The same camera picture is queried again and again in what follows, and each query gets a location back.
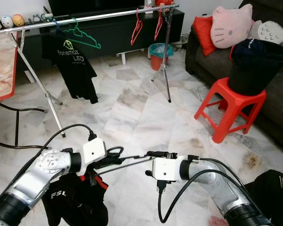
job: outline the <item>tv cabinet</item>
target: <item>tv cabinet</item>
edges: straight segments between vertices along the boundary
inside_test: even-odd
[[[175,9],[171,24],[170,41],[179,41],[183,25],[184,13]],[[148,48],[156,42],[165,42],[166,22],[159,32],[158,38],[154,41],[154,33],[158,22],[158,12],[153,14],[139,14],[139,19],[143,21],[143,28],[137,37],[135,43],[131,46],[130,40],[136,24],[136,15],[127,15],[99,19],[93,21],[80,22],[80,30],[92,36],[101,44],[101,49],[89,47],[76,43],[76,46],[86,55],[87,58],[100,57],[105,55],[115,55],[117,53],[129,52],[136,49]],[[60,26],[61,30],[73,28],[74,24]],[[25,44],[23,53],[33,69],[44,69],[52,67],[48,59],[42,58],[43,35],[54,34],[55,27],[46,27],[41,29],[32,29],[25,32]],[[18,42],[20,43],[21,32],[18,33]],[[20,56],[17,57],[17,71],[26,71],[27,67]]]

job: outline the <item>black bucket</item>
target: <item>black bucket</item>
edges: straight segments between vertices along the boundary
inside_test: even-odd
[[[242,50],[238,55],[232,54],[235,58],[232,57],[228,85],[234,92],[258,95],[283,67],[283,47],[268,41],[260,41],[261,44],[265,53],[252,53],[251,56],[247,55],[247,50],[245,53]]]

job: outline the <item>red plastic stool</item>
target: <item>red plastic stool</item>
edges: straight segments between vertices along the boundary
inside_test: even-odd
[[[229,133],[235,132],[240,129],[244,129],[244,134],[248,133],[251,125],[253,124],[256,116],[258,115],[265,99],[266,92],[263,90],[260,94],[256,96],[243,96],[241,94],[235,93],[227,85],[228,78],[217,80],[212,88],[210,89],[207,97],[201,104],[197,113],[194,115],[195,119],[198,119],[202,115],[211,127],[215,130],[213,135],[213,141],[215,143],[221,143],[225,136]],[[209,104],[209,101],[215,93],[220,94],[223,99],[214,103]],[[222,117],[219,125],[216,125],[210,117],[204,112],[206,107],[219,104],[218,109],[225,109],[225,114]],[[254,104],[251,112],[247,116],[241,110],[248,106]],[[241,115],[246,120],[245,125],[238,126],[234,129],[230,129],[232,124],[235,122],[238,115]]]

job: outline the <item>television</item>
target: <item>television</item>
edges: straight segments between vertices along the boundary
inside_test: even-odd
[[[144,0],[48,0],[54,16],[97,15],[144,6]]]

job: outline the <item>wall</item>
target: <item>wall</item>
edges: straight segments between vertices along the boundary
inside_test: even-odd
[[[179,10],[184,12],[182,34],[190,33],[191,25],[196,16],[211,14],[218,6],[237,8],[242,0],[175,0]]]
[[[0,18],[21,14],[28,21],[34,14],[44,13],[43,6],[50,10],[48,0],[0,0]]]

